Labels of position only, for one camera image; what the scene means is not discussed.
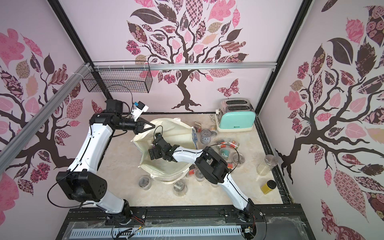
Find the tan seed jar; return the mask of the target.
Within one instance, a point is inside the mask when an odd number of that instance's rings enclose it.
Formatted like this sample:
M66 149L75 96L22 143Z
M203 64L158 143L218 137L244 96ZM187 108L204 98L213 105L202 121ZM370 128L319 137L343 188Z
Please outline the tan seed jar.
M210 126L210 132L212 137L216 137L218 135L217 127L215 125Z

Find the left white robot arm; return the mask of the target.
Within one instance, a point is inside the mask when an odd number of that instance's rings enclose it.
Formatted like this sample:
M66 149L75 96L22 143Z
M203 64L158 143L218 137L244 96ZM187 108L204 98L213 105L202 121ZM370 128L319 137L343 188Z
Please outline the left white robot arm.
M87 137L74 161L65 172L58 172L56 184L65 196L77 201L81 206L97 206L106 214L130 221L132 211L127 200L121 199L108 191L108 183L97 175L116 130L144 133L155 125L141 118L149 107L142 102L135 102L127 117L123 116L124 102L107 100L106 109L95 113L89 121Z

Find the clear seed jar grey lid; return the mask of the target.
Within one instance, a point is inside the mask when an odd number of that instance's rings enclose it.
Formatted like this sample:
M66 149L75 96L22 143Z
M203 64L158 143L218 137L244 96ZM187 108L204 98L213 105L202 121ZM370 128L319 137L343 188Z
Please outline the clear seed jar grey lid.
M152 186L152 182L151 182L151 178L149 176L142 176L140 177L139 179L139 187L144 190L144 191L147 191L151 188Z

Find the red seed jar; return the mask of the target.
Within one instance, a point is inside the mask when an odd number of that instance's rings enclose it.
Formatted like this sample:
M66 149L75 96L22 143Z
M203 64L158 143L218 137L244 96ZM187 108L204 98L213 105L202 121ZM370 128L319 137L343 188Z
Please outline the red seed jar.
M237 150L239 148L239 146L240 146L239 142L237 142L235 140L229 141L229 147L230 148Z
M222 139L222 140L218 140L217 142L216 142L216 146L217 146L217 148L220 150L220 149L225 149L226 147L227 147L227 141L226 140L224 140L224 139Z

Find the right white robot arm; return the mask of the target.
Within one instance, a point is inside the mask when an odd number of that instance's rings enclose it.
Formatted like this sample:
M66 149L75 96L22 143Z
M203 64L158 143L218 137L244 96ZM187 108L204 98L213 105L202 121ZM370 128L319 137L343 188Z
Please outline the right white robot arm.
M151 160L163 159L168 162L194 164L208 182L223 188L235 209L238 210L242 222L254 222L256 216L266 221L260 208L248 198L232 178L232 171L227 162L211 147L202 150L186 149L179 145L171 145L162 134L154 135L154 148L149 150Z

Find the silver tin can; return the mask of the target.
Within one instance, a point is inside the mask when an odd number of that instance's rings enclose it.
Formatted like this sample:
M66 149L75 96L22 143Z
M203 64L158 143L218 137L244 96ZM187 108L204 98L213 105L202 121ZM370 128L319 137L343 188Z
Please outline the silver tin can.
M201 131L201 143L203 145L208 145L211 142L212 133L208 129L203 129Z

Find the clear seed jar dark lid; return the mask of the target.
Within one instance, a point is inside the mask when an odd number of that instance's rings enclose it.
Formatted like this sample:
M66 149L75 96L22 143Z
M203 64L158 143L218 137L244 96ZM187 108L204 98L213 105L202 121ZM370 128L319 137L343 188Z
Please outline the clear seed jar dark lid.
M203 182L206 179L200 170L195 171L195 178L198 182Z

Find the cream canvas tote bag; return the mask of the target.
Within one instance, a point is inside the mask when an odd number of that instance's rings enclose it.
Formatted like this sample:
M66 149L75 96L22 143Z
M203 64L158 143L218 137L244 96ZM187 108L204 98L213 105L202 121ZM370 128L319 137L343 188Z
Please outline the cream canvas tote bag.
M136 135L132 142L141 151L140 168L163 184L181 180L194 162L177 162L173 153L179 147L190 152L198 148L196 130L178 119L160 118L151 121L155 127Z

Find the teal label seed jar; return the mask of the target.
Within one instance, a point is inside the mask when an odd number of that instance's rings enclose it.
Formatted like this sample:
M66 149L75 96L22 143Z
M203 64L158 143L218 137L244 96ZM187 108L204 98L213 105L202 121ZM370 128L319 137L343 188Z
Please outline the teal label seed jar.
M224 159L224 160L228 160L229 159L229 156L230 156L230 153L231 151L227 148L221 148L220 151L220 156Z

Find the clear jar sandy contents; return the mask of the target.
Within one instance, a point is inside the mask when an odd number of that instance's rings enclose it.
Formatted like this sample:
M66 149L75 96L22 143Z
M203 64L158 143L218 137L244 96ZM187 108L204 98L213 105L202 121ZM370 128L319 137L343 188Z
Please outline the clear jar sandy contents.
M265 176L277 165L278 161L274 155L266 155L264 160L257 166L257 173L260 176Z

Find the clear seed jar striped lid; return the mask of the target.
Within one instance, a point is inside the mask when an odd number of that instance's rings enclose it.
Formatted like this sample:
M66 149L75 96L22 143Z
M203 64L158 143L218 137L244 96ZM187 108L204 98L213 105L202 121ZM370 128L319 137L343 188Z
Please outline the clear seed jar striped lid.
M187 184L185 181L179 180L174 183L173 191L177 197L185 196L188 191Z

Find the yellow label seed jar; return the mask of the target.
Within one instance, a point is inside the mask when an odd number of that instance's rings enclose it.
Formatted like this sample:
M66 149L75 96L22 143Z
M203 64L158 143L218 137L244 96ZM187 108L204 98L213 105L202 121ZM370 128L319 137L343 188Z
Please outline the yellow label seed jar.
M264 195L268 194L277 187L277 183L274 180L268 180L263 184L260 189Z

